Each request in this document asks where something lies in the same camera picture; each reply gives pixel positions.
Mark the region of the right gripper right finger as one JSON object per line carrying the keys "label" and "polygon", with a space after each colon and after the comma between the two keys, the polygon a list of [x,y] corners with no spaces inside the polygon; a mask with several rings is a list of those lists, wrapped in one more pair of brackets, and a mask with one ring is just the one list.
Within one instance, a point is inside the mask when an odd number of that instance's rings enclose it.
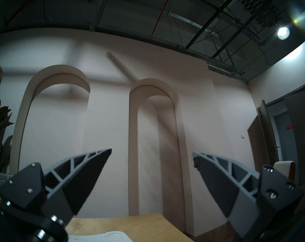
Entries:
{"label": "right gripper right finger", "polygon": [[192,152],[194,167],[238,240],[270,240],[287,227],[304,191],[271,165],[257,172],[225,157]]}

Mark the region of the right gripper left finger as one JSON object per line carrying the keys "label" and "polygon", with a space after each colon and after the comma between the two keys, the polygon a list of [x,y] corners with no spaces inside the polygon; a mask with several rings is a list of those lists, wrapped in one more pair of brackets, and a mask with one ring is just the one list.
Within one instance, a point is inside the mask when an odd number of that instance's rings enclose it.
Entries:
{"label": "right gripper left finger", "polygon": [[47,169],[31,163],[0,186],[0,198],[43,217],[77,215],[92,192],[112,149],[63,159]]}

